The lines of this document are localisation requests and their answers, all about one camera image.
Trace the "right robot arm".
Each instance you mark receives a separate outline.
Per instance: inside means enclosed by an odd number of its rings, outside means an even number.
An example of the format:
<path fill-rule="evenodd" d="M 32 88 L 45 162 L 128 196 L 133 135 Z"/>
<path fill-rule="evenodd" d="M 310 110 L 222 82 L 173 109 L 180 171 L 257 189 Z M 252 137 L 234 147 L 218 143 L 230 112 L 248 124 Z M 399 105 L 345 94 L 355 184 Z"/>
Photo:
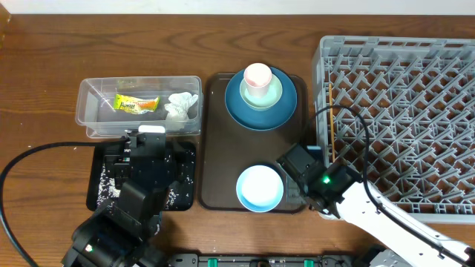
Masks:
<path fill-rule="evenodd" d="M 363 229 L 412 266 L 474 265 L 473 248 L 416 220 L 352 168 L 319 161 L 279 165 L 312 208 Z"/>

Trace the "light blue bowl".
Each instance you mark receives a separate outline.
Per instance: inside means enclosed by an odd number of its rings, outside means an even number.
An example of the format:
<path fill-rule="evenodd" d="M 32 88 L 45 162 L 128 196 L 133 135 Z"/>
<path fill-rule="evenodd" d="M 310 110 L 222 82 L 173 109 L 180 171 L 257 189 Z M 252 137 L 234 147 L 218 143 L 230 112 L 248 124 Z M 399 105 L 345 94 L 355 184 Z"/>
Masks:
<path fill-rule="evenodd" d="M 255 213 L 265 213 L 280 204 L 284 195 L 284 183 L 274 168 L 253 165 L 239 175 L 235 190 L 244 208 Z"/>

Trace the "mint green bowl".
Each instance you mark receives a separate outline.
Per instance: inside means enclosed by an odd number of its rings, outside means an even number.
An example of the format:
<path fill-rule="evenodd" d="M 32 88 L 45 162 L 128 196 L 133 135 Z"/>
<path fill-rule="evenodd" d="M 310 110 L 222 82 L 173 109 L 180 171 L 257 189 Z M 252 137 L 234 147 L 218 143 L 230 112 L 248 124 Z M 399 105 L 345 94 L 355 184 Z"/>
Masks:
<path fill-rule="evenodd" d="M 240 96 L 255 111 L 266 111 L 276 105 L 283 95 L 280 79 L 272 74 L 269 83 L 263 87 L 253 87 L 245 79 L 240 83 Z"/>

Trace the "yellow green snack wrapper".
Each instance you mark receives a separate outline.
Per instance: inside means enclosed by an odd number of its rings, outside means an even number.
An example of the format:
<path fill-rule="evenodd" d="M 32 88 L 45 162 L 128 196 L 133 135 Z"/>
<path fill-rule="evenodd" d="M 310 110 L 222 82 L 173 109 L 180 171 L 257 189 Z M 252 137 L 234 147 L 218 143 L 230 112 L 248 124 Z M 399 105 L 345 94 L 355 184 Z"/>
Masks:
<path fill-rule="evenodd" d="M 117 94 L 114 98 L 113 109 L 125 111 L 134 115 L 140 115 L 148 112 L 155 112 L 160 102 L 160 98 L 141 99 L 133 96 Z"/>

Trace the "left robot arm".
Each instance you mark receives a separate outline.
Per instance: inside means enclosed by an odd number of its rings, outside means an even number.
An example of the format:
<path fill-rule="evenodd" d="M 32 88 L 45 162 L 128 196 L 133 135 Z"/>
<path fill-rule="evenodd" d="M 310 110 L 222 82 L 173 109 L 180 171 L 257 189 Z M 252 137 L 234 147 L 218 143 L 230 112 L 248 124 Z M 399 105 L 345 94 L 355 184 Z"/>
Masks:
<path fill-rule="evenodd" d="M 148 241 L 177 181 L 165 134 L 131 133 L 124 144 L 107 148 L 103 163 L 119 196 L 103 201 L 75 230 L 62 265 L 159 266 L 159 255 L 147 252 Z"/>

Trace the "wooden chopstick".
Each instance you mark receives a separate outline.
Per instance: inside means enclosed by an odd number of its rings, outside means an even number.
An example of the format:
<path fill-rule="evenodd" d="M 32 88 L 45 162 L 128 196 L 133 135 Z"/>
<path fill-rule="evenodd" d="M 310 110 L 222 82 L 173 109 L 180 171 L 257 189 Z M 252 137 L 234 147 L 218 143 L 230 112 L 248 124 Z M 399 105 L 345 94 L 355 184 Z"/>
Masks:
<path fill-rule="evenodd" d="M 333 84 L 329 83 L 328 93 L 329 93 L 329 105 L 333 106 Z M 330 140 L 331 140 L 331 148 L 332 148 L 332 162 L 334 163 L 336 160 L 335 157 L 335 137 L 334 137 L 334 120 L 333 120 L 333 108 L 329 109 L 330 112 Z"/>

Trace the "pink cup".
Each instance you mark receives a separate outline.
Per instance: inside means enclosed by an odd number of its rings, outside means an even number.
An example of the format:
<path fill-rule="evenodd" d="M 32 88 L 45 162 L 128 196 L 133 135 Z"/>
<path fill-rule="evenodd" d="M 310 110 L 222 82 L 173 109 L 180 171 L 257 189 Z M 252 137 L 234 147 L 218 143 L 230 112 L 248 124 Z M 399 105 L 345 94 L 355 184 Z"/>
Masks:
<path fill-rule="evenodd" d="M 269 66 L 263 63 L 253 63 L 244 70 L 243 79 L 249 94 L 261 98 L 269 90 L 272 71 Z"/>

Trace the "white tissue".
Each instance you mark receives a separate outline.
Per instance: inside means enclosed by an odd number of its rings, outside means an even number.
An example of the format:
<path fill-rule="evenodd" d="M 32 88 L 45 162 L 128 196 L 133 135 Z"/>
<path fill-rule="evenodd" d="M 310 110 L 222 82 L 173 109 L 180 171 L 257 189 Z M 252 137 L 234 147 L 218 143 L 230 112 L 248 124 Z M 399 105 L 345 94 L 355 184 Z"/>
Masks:
<path fill-rule="evenodd" d="M 189 108 L 197 102 L 198 95 L 189 92 L 173 93 L 168 100 L 169 103 L 164 105 L 168 112 L 166 120 L 183 121 L 189 119 Z"/>

